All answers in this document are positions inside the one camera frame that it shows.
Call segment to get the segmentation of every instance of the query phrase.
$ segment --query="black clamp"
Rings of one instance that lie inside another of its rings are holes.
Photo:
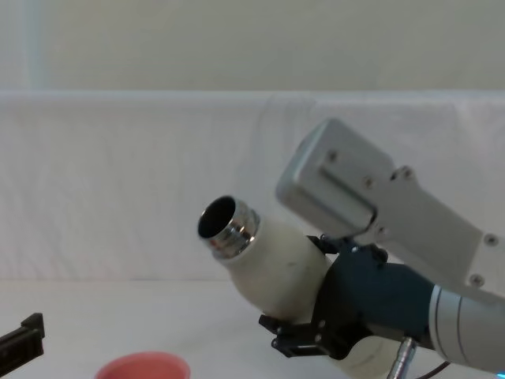
[[[44,337],[41,313],[34,313],[21,322],[19,329],[0,337],[0,377],[42,355]]]

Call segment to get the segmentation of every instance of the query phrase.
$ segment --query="black cable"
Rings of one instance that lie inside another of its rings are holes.
[[[437,366],[433,370],[431,370],[429,373],[426,373],[425,375],[421,375],[420,377],[417,377],[416,379],[429,379],[430,377],[434,377],[437,375],[440,371],[445,369],[447,366],[449,366],[449,362],[444,362],[440,366]]]

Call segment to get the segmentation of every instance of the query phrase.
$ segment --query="white table surface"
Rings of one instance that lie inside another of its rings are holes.
[[[92,379],[106,362],[137,351],[169,351],[192,379],[344,379],[323,357],[284,358],[258,312],[226,281],[2,282],[0,332],[43,312],[45,355],[9,379]],[[441,362],[419,351],[409,377]],[[450,366],[437,379],[493,377]]]

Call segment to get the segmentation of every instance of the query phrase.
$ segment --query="pink bowl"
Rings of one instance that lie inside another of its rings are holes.
[[[115,359],[95,379],[189,379],[189,366],[177,355],[149,351]]]

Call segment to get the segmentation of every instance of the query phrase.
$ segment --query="bottle opening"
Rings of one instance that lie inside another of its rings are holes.
[[[231,196],[213,201],[200,217],[198,235],[201,238],[215,237],[233,219],[235,208],[235,199]]]

